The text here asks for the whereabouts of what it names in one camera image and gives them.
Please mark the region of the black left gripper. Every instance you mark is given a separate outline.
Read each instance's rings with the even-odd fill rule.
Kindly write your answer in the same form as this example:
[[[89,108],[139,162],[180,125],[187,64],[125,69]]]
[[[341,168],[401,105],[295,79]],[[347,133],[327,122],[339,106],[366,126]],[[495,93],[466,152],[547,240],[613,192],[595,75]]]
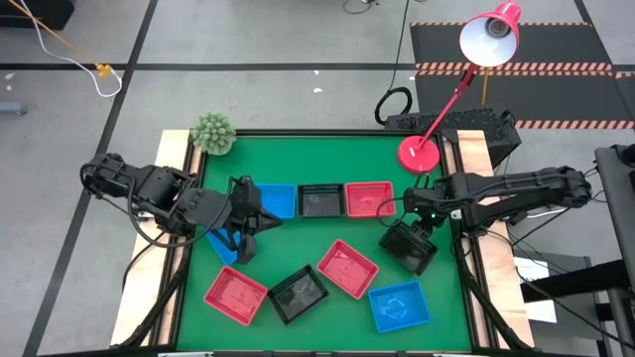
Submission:
[[[282,219],[271,212],[261,212],[261,193],[250,176],[232,178],[233,189],[230,194],[231,213],[228,231],[231,235],[238,233],[240,242],[236,245],[237,263],[248,264],[256,255],[254,234],[277,228],[283,224]]]

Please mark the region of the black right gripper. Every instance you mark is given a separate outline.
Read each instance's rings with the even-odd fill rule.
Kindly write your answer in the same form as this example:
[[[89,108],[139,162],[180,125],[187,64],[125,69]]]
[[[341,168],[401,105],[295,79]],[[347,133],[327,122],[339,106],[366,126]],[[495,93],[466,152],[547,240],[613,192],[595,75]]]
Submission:
[[[447,218],[447,212],[440,208],[441,199],[437,192],[428,188],[429,182],[428,174],[419,174],[415,183],[407,187],[402,195],[404,212],[415,213],[421,218],[414,225],[422,241],[430,240],[435,231],[435,227],[427,223],[444,223]]]

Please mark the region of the black slotted plastic basket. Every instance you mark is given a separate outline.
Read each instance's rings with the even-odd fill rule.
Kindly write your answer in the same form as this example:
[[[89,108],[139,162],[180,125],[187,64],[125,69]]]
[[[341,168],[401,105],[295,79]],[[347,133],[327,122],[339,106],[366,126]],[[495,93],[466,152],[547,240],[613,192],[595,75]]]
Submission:
[[[329,296],[329,291],[311,265],[305,265],[267,292],[273,308],[289,325]]]
[[[430,240],[422,241],[413,224],[396,220],[380,239],[378,245],[406,270],[420,276],[432,262],[439,248]]]
[[[345,214],[342,183],[298,186],[298,215],[304,218],[340,217]]]

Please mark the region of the blue plastic basket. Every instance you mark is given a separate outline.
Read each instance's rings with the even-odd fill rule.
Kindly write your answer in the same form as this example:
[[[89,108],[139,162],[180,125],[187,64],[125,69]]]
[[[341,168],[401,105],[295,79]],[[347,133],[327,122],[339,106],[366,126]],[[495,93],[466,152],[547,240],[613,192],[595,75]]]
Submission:
[[[368,292],[373,319],[379,333],[428,323],[428,304],[418,281],[391,285]]]
[[[286,183],[258,183],[263,207],[282,220],[296,216],[297,187]]]
[[[248,235],[244,239],[240,231],[211,230],[206,238],[224,265],[247,265],[257,252],[256,238]]]

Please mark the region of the red slotted plastic basket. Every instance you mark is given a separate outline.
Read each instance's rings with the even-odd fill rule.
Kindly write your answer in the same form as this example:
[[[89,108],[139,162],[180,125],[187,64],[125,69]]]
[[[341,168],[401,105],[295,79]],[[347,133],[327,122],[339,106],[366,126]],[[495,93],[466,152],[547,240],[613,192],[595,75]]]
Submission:
[[[393,185],[389,181],[350,182],[344,185],[346,214],[351,218],[394,215]]]
[[[317,270],[355,299],[361,299],[379,273],[366,256],[337,239],[317,264]]]
[[[230,266],[224,266],[203,300],[237,323],[247,326],[254,319],[267,293],[265,286]]]

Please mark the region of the green table mat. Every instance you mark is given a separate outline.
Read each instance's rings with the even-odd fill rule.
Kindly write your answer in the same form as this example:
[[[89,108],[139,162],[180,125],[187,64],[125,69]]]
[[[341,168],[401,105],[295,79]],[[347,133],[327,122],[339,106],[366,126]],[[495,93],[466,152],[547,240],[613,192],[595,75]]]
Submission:
[[[347,183],[389,181],[396,192],[414,183],[397,159],[396,137],[247,137],[231,151],[206,162],[204,186],[225,191],[230,178],[248,175],[259,183]],[[256,256],[241,272],[273,287],[304,266],[316,266],[336,240],[343,240],[379,267],[373,286],[409,282],[413,275],[379,247],[386,231],[374,219],[302,218],[261,233]],[[377,330],[367,298],[353,298],[336,285],[327,298],[291,323],[284,323],[264,301],[249,325],[241,325],[205,302],[221,269],[209,242],[197,242],[177,346],[181,350],[406,350],[466,351],[468,323],[450,251],[448,227],[435,231],[438,253],[419,281],[430,311],[429,322],[392,332]]]

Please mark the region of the red desk lamp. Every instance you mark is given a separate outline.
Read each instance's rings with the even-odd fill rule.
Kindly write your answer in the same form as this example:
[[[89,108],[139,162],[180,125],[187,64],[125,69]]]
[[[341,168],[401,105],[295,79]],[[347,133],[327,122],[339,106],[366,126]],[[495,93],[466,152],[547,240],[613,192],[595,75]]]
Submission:
[[[428,173],[440,162],[441,154],[432,140],[433,134],[480,69],[505,64],[514,57],[520,44],[521,14],[519,4],[506,0],[462,27],[458,41],[462,54],[468,59],[468,67],[461,71],[459,85],[427,132],[423,136],[407,137],[399,145],[398,160],[405,170],[414,174]]]

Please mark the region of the green artificial succulent plant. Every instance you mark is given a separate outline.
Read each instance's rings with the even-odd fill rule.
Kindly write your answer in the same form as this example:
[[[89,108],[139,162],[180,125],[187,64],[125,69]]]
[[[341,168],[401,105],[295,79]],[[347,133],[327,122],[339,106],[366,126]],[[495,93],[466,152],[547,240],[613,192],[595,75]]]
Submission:
[[[193,144],[210,156],[224,156],[236,141],[236,129],[227,115],[207,112],[198,116],[190,130]]]

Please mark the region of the wooden table side board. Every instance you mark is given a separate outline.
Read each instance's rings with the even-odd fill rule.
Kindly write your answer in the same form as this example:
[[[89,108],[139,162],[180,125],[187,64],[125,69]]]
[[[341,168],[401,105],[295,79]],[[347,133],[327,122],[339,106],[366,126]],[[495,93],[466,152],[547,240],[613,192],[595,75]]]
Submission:
[[[451,173],[462,171],[484,177],[493,175],[483,132],[459,130],[457,143],[445,140],[444,148]],[[475,263],[481,263],[491,302],[518,337],[532,346],[534,339],[516,274],[513,250],[508,241],[506,224],[502,221],[494,222],[467,256],[467,266],[474,270]]]
[[[189,138],[188,130],[165,130],[156,152],[155,164],[189,173],[198,172],[201,151],[190,146]],[[147,245],[143,237],[136,238],[133,254],[139,259],[127,275],[111,337],[113,345],[121,345],[142,323],[183,259],[182,248],[168,250],[153,247],[144,251]]]

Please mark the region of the black perforated case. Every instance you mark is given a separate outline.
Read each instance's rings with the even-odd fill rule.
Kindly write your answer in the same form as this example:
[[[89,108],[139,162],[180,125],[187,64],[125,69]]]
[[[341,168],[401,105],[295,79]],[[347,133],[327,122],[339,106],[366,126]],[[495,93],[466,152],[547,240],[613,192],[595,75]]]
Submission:
[[[383,126],[387,130],[425,134],[437,117],[437,114],[400,114],[389,116]],[[493,108],[481,108],[449,112],[444,117],[439,129],[443,132],[449,130],[482,131],[491,164],[496,168],[522,144],[515,124],[515,117],[509,110],[497,112]]]

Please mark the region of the white paper sheet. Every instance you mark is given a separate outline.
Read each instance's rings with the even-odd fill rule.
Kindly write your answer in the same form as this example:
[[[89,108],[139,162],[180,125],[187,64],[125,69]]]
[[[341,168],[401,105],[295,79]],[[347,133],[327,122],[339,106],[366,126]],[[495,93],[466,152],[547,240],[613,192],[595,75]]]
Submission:
[[[514,262],[521,284],[547,278],[550,275],[549,266],[544,261],[535,262],[528,258],[515,257]],[[547,323],[557,322],[555,304],[552,300],[525,302],[525,307],[530,320]]]

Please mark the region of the black mat with striped edges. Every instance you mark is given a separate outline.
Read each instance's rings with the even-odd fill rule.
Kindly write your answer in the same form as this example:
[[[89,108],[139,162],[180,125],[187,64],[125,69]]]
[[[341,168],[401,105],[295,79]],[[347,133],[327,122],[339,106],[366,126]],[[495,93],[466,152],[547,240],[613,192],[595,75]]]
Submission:
[[[459,63],[461,22],[410,25],[415,63]],[[590,70],[611,70],[612,62],[595,28],[585,22],[522,23],[513,62],[570,62]]]
[[[451,109],[481,107],[509,110],[523,129],[635,130],[635,109],[610,71],[479,75]]]

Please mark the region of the dark grey equipment stand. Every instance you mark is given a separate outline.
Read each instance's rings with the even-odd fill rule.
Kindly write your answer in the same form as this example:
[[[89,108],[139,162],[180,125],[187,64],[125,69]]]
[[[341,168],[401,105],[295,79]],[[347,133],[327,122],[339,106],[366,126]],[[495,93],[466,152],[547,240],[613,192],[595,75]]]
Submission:
[[[635,357],[635,144],[594,151],[613,230],[622,258],[521,285],[526,302],[607,292],[609,303],[595,307],[600,321],[615,323],[617,333],[591,327],[620,344],[623,357]]]

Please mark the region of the black box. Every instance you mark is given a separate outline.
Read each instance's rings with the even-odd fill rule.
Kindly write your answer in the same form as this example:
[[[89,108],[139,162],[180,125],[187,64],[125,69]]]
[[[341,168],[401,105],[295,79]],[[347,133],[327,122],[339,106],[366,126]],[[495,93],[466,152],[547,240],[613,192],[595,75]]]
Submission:
[[[74,0],[14,0],[34,17],[53,30],[62,30],[75,10]],[[28,15],[10,3],[0,0],[0,28],[31,28],[33,22]]]

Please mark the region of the black metal table frame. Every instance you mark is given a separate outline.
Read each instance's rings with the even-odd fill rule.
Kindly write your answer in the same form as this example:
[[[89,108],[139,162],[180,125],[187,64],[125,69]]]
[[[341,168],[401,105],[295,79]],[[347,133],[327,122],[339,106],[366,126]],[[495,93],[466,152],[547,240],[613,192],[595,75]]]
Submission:
[[[396,137],[399,141],[402,140],[402,134],[398,132],[386,132],[383,130],[242,130],[238,134],[238,139],[247,138],[247,137]],[[158,151],[159,142],[152,145],[152,159],[155,162],[156,152]],[[209,158],[201,155],[200,163],[199,163],[199,176],[201,180],[204,182],[203,176],[206,168],[206,162]],[[181,262],[185,262],[187,265],[187,274],[182,283],[182,285],[178,288],[178,290],[173,294],[171,299],[169,300],[163,318],[158,322],[156,329],[152,333],[151,339],[153,342],[158,344],[169,344],[179,349],[177,346],[179,332],[180,332],[180,323],[182,318],[182,311],[185,302],[185,294],[187,290],[187,282],[188,276],[190,272],[190,263],[191,263],[191,253],[192,249],[184,250],[183,259]],[[470,347],[466,351],[449,351],[449,350],[432,350],[432,351],[406,351],[406,350],[343,350],[343,351],[311,351],[311,350],[211,350],[218,355],[225,355],[231,353],[247,353],[251,351],[263,352],[263,351],[272,351],[276,354],[283,353],[299,353],[303,355],[313,354],[313,353],[326,353],[326,352],[334,352],[338,355],[344,355],[347,353],[377,353],[377,354],[395,354],[400,351],[405,351],[408,353],[417,353],[417,352],[467,352],[474,346],[484,347],[490,343],[500,343],[501,336],[494,331],[492,324],[487,321],[484,317],[482,309],[478,304],[477,300],[473,295],[471,295],[466,287],[461,283],[460,277],[457,275],[460,282],[461,294],[463,298],[463,304],[465,307],[465,315],[468,323],[468,333],[470,339]],[[325,287],[327,289],[328,285],[334,285],[332,282],[326,282]]]

